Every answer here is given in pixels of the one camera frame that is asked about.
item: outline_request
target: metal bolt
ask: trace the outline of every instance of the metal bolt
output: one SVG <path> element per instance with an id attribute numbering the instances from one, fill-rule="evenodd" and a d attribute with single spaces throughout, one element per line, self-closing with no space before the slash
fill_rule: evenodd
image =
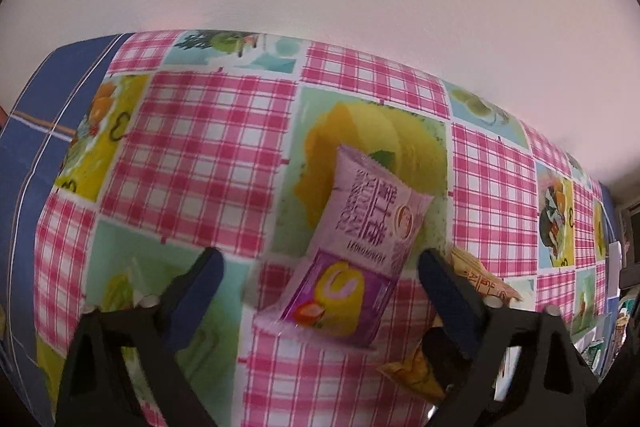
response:
<path id="1" fill-rule="evenodd" d="M 160 298 L 157 295 L 145 295 L 140 299 L 138 306 L 141 308 L 153 308 L 154 306 L 158 306 L 159 303 Z"/>
<path id="2" fill-rule="evenodd" d="M 553 315 L 554 317 L 559 317 L 560 315 L 562 315 L 560 308 L 555 304 L 546 305 L 545 312 L 548 313 L 549 315 Z"/>
<path id="3" fill-rule="evenodd" d="M 496 310 L 498 308 L 502 308 L 502 301 L 495 295 L 487 295 L 484 298 L 484 304 L 486 304 L 489 308 L 493 308 Z"/>

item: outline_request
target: snack package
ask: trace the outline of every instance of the snack package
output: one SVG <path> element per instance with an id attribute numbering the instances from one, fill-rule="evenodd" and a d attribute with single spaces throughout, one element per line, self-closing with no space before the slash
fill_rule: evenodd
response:
<path id="1" fill-rule="evenodd" d="M 368 347 L 432 199 L 340 146 L 334 188 L 306 255 L 255 327 L 302 342 Z"/>
<path id="2" fill-rule="evenodd" d="M 522 300 L 522 296 L 516 290 L 487 271 L 476 257 L 461 248 L 452 247 L 449 262 L 453 265 L 454 272 L 465 277 L 482 297 L 495 295 L 506 305 L 510 304 L 511 299 Z M 438 327 L 442 327 L 442 320 L 436 316 L 428 330 Z M 404 361 L 385 363 L 378 368 L 378 371 L 400 387 L 433 405 L 439 405 L 446 397 L 445 391 L 435 378 L 433 367 L 424 357 L 422 342 L 418 343 Z"/>

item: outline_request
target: pink checkered pattern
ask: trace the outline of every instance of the pink checkered pattern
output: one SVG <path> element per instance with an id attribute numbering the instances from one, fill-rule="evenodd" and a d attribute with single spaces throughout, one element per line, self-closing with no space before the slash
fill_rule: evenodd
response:
<path id="1" fill-rule="evenodd" d="M 272 303 L 290 271 L 265 264 L 261 303 Z M 427 404 L 376 368 L 401 360 L 424 333 L 429 304 L 420 285 L 401 280 L 383 315 L 376 355 L 345 355 L 257 332 L 247 361 L 242 427 L 385 425 L 422 427 Z"/>
<path id="2" fill-rule="evenodd" d="M 140 401 L 140 409 L 142 409 L 142 414 L 145 415 L 145 420 L 149 425 L 151 425 L 151 427 L 167 427 L 164 417 L 158 407 L 150 403 Z"/>
<path id="3" fill-rule="evenodd" d="M 602 201 L 602 186 L 600 185 L 600 182 L 590 176 L 589 180 L 591 182 L 591 192 L 593 192 L 593 195 L 597 200 Z"/>
<path id="4" fill-rule="evenodd" d="M 398 102 L 449 119 L 445 90 L 435 76 L 374 55 L 315 42 L 307 52 L 302 80 Z"/>
<path id="5" fill-rule="evenodd" d="M 593 238 L 593 195 L 574 183 L 575 266 L 582 268 L 596 264 Z"/>
<path id="6" fill-rule="evenodd" d="M 155 70 L 183 30 L 134 33 L 120 47 L 107 74 Z"/>
<path id="7" fill-rule="evenodd" d="M 52 192 L 36 226 L 34 315 L 39 336 L 66 353 L 82 306 L 82 273 L 95 213 Z"/>
<path id="8" fill-rule="evenodd" d="M 533 129 L 533 127 L 529 127 L 524 122 L 520 123 L 529 137 L 529 144 L 531 145 L 531 152 L 534 158 L 562 172 L 565 176 L 571 177 L 571 165 L 564 151 L 549 142 L 549 140 Z"/>
<path id="9" fill-rule="evenodd" d="M 563 271 L 538 276 L 536 311 L 547 304 L 555 304 L 562 310 L 562 318 L 567 325 L 574 318 L 575 271 Z"/>
<path id="10" fill-rule="evenodd" d="M 460 124 L 453 137 L 453 242 L 499 277 L 534 275 L 538 210 L 533 159 Z"/>
<path id="11" fill-rule="evenodd" d="M 101 211 L 161 237 L 256 257 L 296 86 L 225 73 L 156 73 Z"/>
<path id="12" fill-rule="evenodd" d="M 607 296 L 607 262 L 601 261 L 596 264 L 596 313 L 602 315 L 606 304 Z"/>

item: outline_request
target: orange snack package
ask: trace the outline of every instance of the orange snack package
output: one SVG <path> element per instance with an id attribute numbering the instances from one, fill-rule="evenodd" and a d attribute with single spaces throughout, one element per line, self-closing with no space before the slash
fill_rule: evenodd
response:
<path id="1" fill-rule="evenodd" d="M 452 264 L 454 272 L 465 277 L 482 297 L 495 295 L 506 305 L 510 304 L 511 299 L 522 300 L 522 296 L 516 290 L 487 271 L 476 257 L 462 248 L 452 247 L 448 261 Z M 439 327 L 442 327 L 442 320 L 436 315 L 428 330 Z M 431 404 L 439 405 L 447 396 L 435 378 L 433 367 L 422 352 L 421 342 L 402 362 L 385 363 L 378 371 Z"/>

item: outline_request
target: purple snack package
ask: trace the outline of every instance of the purple snack package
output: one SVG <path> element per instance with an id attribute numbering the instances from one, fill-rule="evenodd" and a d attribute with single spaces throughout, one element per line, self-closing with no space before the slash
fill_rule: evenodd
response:
<path id="1" fill-rule="evenodd" d="M 368 347 L 432 199 L 341 145 L 306 255 L 255 327 L 301 342 Z"/>

